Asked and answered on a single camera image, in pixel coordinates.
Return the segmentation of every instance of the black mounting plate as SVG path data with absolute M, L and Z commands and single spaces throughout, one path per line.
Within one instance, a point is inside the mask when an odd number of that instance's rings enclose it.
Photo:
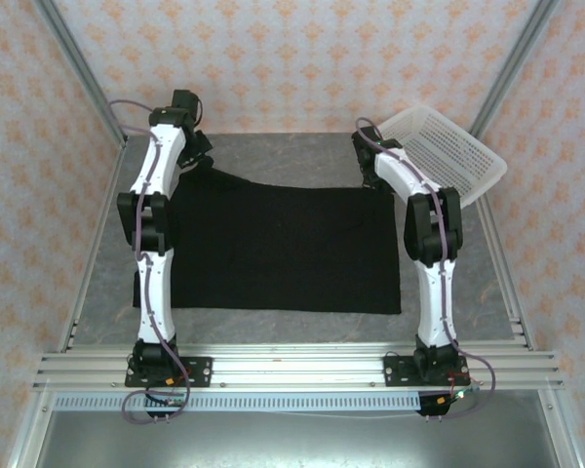
M 458 357 L 456 373 L 468 373 L 462 372 L 462 368 L 468 369 L 466 358 L 463 356 Z M 416 364 L 414 363 L 413 356 L 385 356 L 383 358 L 383 378 L 386 383 L 386 387 L 422 387 L 428 385 L 434 386 L 448 386 L 450 387 L 452 382 L 447 375 L 446 381 L 434 381 L 425 382 L 420 374 Z M 455 378 L 455 386 L 463 387 L 470 385 L 470 377 L 457 376 Z
M 190 369 L 189 379 L 192 388 L 206 388 L 211 386 L 213 377 L 213 358 L 205 357 L 180 357 L 182 364 Z M 152 386 L 165 386 L 165 379 L 168 375 L 151 375 L 149 378 L 139 378 L 138 375 L 126 372 L 126 387 L 147 388 Z

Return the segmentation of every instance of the orange patterned wall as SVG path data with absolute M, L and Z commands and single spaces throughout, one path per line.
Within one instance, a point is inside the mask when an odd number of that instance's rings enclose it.
M 562 351 L 585 438 L 585 0 L 564 1 L 484 142 L 492 205 L 537 344 Z
M 58 3 L 109 98 L 156 106 L 190 88 L 205 130 L 233 133 L 350 132 L 419 102 L 467 128 L 536 1 Z
M 30 0 L 0 0 L 0 466 L 82 281 L 118 148 Z

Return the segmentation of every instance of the black cloth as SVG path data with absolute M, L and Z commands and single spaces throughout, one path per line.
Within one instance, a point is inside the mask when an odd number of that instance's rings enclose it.
M 401 312 L 392 195 L 263 185 L 198 165 L 171 209 L 172 307 Z

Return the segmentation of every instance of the white plastic basket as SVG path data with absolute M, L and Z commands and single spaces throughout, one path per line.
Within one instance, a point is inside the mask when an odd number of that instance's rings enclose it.
M 507 164 L 465 130 L 426 105 L 410 107 L 379 125 L 395 138 L 411 161 L 431 180 L 459 192 L 470 205 L 507 172 Z

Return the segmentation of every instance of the patterned wallpaper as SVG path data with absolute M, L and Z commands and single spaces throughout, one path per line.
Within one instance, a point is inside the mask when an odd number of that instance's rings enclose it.
M 585 0 L 564 1 L 488 128 L 491 190 L 535 340 L 562 351 L 585 438 Z
M 82 281 L 117 147 L 30 0 L 0 0 L 0 466 Z
M 242 133 L 350 132 L 420 102 L 467 128 L 536 1 L 58 4 L 107 96 L 156 106 L 190 88 L 207 132 Z

